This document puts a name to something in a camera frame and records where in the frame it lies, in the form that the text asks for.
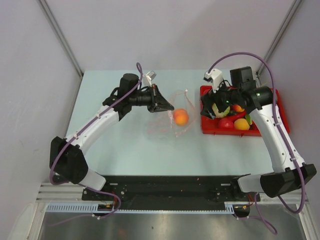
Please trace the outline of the clear pink-dotted zip bag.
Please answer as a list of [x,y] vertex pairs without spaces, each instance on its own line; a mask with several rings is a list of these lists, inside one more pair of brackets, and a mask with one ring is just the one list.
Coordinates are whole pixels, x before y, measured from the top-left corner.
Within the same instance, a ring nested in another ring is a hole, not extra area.
[[178,138],[191,130],[197,119],[197,109],[189,98],[188,89],[177,90],[169,103],[174,110],[156,113],[146,125],[146,133],[152,138]]

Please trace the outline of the orange-red toy peach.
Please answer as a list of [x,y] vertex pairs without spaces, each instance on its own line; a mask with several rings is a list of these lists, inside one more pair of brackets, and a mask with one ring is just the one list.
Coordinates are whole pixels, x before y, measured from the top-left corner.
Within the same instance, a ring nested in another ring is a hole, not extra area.
[[173,121],[177,126],[183,127],[189,121],[188,112],[184,108],[178,108],[173,111]]

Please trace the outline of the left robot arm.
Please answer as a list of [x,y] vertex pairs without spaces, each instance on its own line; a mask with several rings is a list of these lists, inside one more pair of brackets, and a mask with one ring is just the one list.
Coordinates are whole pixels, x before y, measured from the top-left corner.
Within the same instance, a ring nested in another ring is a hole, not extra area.
[[127,115],[133,107],[145,106],[150,113],[174,110],[153,83],[154,71],[136,75],[125,73],[97,113],[79,130],[50,144],[50,181],[53,185],[73,183],[93,189],[100,200],[110,196],[111,188],[102,175],[91,170],[85,154],[98,138]]

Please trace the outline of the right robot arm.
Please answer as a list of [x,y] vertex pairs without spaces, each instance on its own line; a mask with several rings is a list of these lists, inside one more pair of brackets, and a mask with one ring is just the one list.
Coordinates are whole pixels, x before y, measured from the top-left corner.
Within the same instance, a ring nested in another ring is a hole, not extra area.
[[250,67],[230,71],[232,86],[227,86],[222,71],[214,68],[204,74],[204,80],[211,83],[211,89],[201,96],[201,116],[215,119],[217,113],[232,105],[239,105],[249,114],[258,128],[267,147],[272,169],[271,173],[247,174],[234,179],[231,196],[242,201],[251,192],[265,193],[274,198],[283,194],[304,190],[317,173],[313,164],[304,159],[292,143],[280,117],[277,97],[267,86],[257,87]]

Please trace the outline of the red plastic tray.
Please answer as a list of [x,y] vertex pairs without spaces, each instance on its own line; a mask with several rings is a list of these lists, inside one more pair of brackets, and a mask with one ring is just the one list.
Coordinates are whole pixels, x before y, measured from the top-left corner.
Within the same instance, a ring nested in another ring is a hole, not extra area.
[[[200,87],[200,96],[202,97],[202,95],[206,94],[210,89],[211,89],[211,87],[209,85],[202,85]],[[285,112],[283,102],[282,102],[282,99],[281,99],[281,96],[280,96],[278,90],[276,90],[276,104],[278,106],[278,111],[279,111],[279,114],[277,116],[279,116],[281,118],[281,121],[282,121],[286,131],[288,133],[290,133],[290,127],[288,124],[286,112]],[[235,115],[229,114],[224,118],[229,119],[232,123],[234,123],[238,119],[246,119],[246,117],[245,117],[246,111],[235,112],[235,113],[237,113],[237,114],[235,114]],[[251,122],[249,121],[249,123],[252,123],[252,124],[249,124],[250,128],[246,130],[246,129],[236,129],[236,128],[232,128],[232,129],[231,128],[221,128],[222,125],[219,124],[221,119],[223,119],[223,118],[216,117],[215,119],[210,119],[208,117],[201,116],[200,126],[201,126],[202,133],[207,134],[207,135],[261,137],[261,134],[260,134],[256,124],[253,122],[253,120]]]

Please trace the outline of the red toy tomato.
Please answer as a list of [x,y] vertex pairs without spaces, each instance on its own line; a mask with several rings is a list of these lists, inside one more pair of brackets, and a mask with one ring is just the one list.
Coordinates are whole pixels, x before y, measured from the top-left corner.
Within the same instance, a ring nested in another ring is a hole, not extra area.
[[234,123],[226,117],[221,118],[217,126],[219,129],[234,129]]

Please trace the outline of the red-yellow toy mango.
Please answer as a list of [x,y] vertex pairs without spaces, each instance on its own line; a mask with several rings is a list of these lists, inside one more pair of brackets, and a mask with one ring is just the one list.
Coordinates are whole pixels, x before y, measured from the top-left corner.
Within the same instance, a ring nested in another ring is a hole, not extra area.
[[241,107],[240,105],[238,105],[238,104],[232,105],[232,106],[231,106],[231,109],[232,109],[234,112],[236,112],[236,113],[242,113],[242,112],[245,111],[245,109],[242,108],[242,107]]

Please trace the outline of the red toy chili pepper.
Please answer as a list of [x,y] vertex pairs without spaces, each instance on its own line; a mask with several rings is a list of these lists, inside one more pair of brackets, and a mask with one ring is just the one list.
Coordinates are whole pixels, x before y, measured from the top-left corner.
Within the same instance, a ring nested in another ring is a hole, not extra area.
[[236,115],[231,115],[231,116],[228,116],[228,119],[232,122],[235,122],[236,120],[238,119],[242,119],[245,117],[247,113],[244,111],[244,112],[241,112],[241,113],[238,113]]

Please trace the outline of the yellow-orange toy apricot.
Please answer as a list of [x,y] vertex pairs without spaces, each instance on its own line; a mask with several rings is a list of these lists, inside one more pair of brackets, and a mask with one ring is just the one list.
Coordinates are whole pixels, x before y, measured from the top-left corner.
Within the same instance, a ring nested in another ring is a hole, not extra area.
[[237,119],[233,125],[236,130],[247,131],[250,129],[250,125],[245,118]]

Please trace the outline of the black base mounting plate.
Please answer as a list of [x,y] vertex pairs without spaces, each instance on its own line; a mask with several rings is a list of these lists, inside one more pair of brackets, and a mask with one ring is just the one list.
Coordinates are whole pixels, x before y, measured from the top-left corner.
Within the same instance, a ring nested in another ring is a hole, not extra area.
[[253,192],[236,190],[234,176],[107,176],[100,192],[85,187],[82,200],[114,204],[121,211],[213,212],[225,204],[260,199]]

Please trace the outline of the aluminium frame rail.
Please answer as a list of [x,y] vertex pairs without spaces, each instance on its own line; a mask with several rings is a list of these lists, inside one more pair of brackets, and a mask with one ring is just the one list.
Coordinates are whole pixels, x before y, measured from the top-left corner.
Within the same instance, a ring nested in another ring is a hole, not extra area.
[[82,202],[84,188],[71,183],[61,185],[52,185],[51,183],[42,183],[36,202],[39,203],[79,203]]

